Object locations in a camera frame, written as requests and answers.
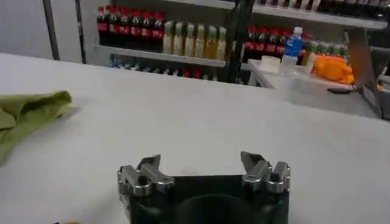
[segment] water bottle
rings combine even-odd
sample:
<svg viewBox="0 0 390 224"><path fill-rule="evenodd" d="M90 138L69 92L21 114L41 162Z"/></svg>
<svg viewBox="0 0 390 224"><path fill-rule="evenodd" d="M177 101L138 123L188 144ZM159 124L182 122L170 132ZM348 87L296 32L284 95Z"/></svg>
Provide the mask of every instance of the water bottle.
<svg viewBox="0 0 390 224"><path fill-rule="evenodd" d="M283 54L279 67L279 73L281 75L294 74L299 52L303 46L301 35L302 27L294 27L294 33L287 39L285 53Z"/></svg>

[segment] orange plastic bag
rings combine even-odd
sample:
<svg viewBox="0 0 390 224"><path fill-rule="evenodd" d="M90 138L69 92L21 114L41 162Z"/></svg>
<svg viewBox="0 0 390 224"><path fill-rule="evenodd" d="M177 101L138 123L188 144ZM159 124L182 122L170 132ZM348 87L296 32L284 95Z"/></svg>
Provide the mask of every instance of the orange plastic bag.
<svg viewBox="0 0 390 224"><path fill-rule="evenodd" d="M353 83L352 68L344 59L331 56L316 55L313 73L324 79L350 85Z"/></svg>

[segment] green cloth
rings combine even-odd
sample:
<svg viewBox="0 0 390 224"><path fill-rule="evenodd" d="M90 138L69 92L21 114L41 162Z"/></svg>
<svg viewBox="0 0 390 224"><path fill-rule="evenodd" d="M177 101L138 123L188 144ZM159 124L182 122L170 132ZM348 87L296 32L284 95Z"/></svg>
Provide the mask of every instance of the green cloth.
<svg viewBox="0 0 390 224"><path fill-rule="evenodd" d="M23 138L61 116L70 102L67 91L0 95L0 164Z"/></svg>

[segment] red label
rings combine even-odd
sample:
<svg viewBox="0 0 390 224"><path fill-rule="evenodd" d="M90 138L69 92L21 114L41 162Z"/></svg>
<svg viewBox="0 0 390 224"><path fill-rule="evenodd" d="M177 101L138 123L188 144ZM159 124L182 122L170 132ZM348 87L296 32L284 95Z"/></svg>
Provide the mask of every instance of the red label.
<svg viewBox="0 0 390 224"><path fill-rule="evenodd" d="M303 56L304 54L306 54L306 49L301 49L299 52L299 56Z"/></svg>
<svg viewBox="0 0 390 224"><path fill-rule="evenodd" d="M131 28L131 34L133 35L133 36L139 36L139 35L141 35L141 29L140 28L138 28L138 27L134 27L134 26L132 26L132 28Z"/></svg>
<svg viewBox="0 0 390 224"><path fill-rule="evenodd" d="M119 33L123 34L123 35L128 35L130 33L130 27L129 26L120 26Z"/></svg>
<svg viewBox="0 0 390 224"><path fill-rule="evenodd" d="M98 31L108 31L107 23L98 23L97 30Z"/></svg>
<svg viewBox="0 0 390 224"><path fill-rule="evenodd" d="M272 52L275 52L275 49L276 49L276 45L269 44L269 45L267 45L266 52L272 53Z"/></svg>
<svg viewBox="0 0 390 224"><path fill-rule="evenodd" d="M265 47L265 44L263 44L263 43L256 43L255 44L256 51L263 51L264 47Z"/></svg>
<svg viewBox="0 0 390 224"><path fill-rule="evenodd" d="M284 53L285 53L285 47L277 46L277 47L276 47L276 52L277 52L278 54L284 54Z"/></svg>
<svg viewBox="0 0 390 224"><path fill-rule="evenodd" d="M245 48L248 50L253 50L255 48L255 43L253 42L245 42Z"/></svg>
<svg viewBox="0 0 390 224"><path fill-rule="evenodd" d="M146 38L149 38L152 36L152 31L150 29L144 29L142 28L141 29L141 36L142 37L146 37Z"/></svg>
<svg viewBox="0 0 390 224"><path fill-rule="evenodd" d="M161 39L164 36L164 32L162 32L160 30L153 30L152 36L153 36L153 38Z"/></svg>
<svg viewBox="0 0 390 224"><path fill-rule="evenodd" d="M110 33L119 33L119 26L110 24Z"/></svg>

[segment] white countertop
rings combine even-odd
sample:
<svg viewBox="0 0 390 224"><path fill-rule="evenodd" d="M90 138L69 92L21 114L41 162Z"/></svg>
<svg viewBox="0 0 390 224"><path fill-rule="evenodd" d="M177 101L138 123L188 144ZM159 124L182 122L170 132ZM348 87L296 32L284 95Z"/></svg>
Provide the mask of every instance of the white countertop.
<svg viewBox="0 0 390 224"><path fill-rule="evenodd" d="M290 223L389 223L385 121L273 89L6 54L0 68L0 94L67 89L74 100L0 166L1 223L128 223L119 166L161 153L168 175L239 174L242 150L291 166Z"/></svg>

